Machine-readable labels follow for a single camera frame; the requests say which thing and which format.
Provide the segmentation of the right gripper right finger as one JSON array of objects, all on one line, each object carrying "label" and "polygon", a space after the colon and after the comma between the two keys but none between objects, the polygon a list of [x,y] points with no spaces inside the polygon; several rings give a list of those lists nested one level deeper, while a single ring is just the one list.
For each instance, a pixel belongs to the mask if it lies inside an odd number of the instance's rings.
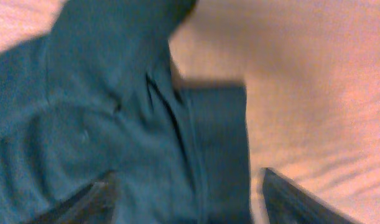
[{"label": "right gripper right finger", "polygon": [[264,169],[262,193],[270,224],[355,224],[270,168]]}]

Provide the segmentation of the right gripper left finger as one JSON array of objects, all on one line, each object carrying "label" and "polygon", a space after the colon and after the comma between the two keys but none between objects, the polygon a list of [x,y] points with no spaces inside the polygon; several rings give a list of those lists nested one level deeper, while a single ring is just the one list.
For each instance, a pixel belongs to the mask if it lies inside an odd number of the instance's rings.
[{"label": "right gripper left finger", "polygon": [[118,183],[107,172],[68,200],[28,221],[28,224],[112,224],[115,221]]}]

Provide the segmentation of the black polo shirt with logo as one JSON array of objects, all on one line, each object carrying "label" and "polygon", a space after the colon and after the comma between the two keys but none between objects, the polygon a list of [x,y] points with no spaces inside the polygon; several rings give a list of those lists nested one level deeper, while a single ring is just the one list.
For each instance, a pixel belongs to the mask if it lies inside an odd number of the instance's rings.
[{"label": "black polo shirt with logo", "polygon": [[251,223],[246,92],[181,89],[194,1],[68,1],[0,54],[0,223],[57,214],[104,175],[116,223]]}]

